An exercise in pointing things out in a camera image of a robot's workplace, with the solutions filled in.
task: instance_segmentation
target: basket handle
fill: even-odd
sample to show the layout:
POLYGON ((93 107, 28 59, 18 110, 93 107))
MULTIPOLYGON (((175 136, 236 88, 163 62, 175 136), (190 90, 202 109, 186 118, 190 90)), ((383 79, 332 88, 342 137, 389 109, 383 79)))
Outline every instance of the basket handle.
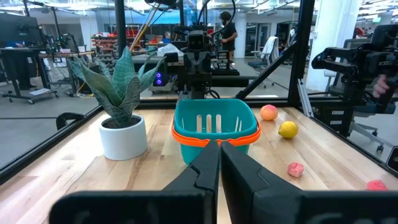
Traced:
MULTIPOLYGON (((221 145, 222 142, 225 141, 231 143, 233 146, 243 146, 254 143, 261 136, 261 125, 257 119, 256 121, 257 121, 257 131, 255 133, 237 139, 226 139, 226 140, 217 139, 216 142, 218 143, 219 146, 221 145)), ((172 135, 174 139, 177 140, 180 144, 184 144, 186 146, 205 147, 210 142, 210 139, 198 139, 198 138, 182 136, 174 129, 174 118, 172 122, 172 135)))

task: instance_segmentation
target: pink toy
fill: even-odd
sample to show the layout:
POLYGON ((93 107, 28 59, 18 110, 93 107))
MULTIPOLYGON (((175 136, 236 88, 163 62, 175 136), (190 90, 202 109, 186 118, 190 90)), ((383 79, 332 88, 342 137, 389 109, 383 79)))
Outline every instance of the pink toy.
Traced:
POLYGON ((287 172, 294 177, 300 177, 303 174, 303 171, 304 166, 298 162, 293 162, 287 167, 287 172))
POLYGON ((388 190, 381 180, 372 180, 368 182, 368 190, 388 190))

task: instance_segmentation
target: plastic basket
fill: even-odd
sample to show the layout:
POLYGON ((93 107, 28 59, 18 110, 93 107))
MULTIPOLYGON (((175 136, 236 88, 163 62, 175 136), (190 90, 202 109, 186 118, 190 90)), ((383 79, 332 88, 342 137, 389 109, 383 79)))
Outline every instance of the plastic basket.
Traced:
POLYGON ((180 100, 175 130, 198 139, 237 139, 257 131, 250 107, 237 99, 180 100))
MULTIPOLYGON (((182 136, 181 134, 176 132, 174 128, 174 121, 172 125, 172 135, 174 139, 181 144, 181 155, 182 159, 186 164, 189 164, 192 160, 194 160, 194 158, 196 158, 196 156, 202 152, 203 147, 205 147, 210 142, 210 139, 197 139, 197 138, 182 136)), ((261 135, 261 126, 256 120, 255 133, 237 139, 223 139, 223 140, 217 139, 216 141, 218 145, 220 145, 223 141, 229 142, 232 145, 234 145, 238 150, 247 154, 250 144, 257 141, 260 138, 260 135, 261 135)))

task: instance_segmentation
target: lemon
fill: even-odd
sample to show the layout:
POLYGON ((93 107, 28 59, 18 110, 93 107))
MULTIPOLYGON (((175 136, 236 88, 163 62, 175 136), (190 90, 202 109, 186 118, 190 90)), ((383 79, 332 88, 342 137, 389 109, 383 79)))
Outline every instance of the lemon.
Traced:
POLYGON ((293 138, 299 131, 299 128, 293 121, 285 121, 280 127, 278 134, 283 138, 293 138))

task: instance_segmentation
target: snake plant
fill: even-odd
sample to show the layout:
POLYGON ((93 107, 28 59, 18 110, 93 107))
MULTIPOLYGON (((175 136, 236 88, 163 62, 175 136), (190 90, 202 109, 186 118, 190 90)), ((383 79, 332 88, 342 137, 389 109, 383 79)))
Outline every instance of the snake plant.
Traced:
POLYGON ((94 61, 103 75, 91 71, 79 58, 70 61, 74 74, 90 87, 98 103, 112 117, 115 126, 110 128, 126 128, 134 124, 132 111, 139 104, 140 93, 154 81, 156 71, 164 60, 163 58, 155 68, 144 73, 145 66, 153 55, 146 58, 136 74, 131 53, 126 47, 116 62, 113 76, 106 65, 96 58, 94 61))

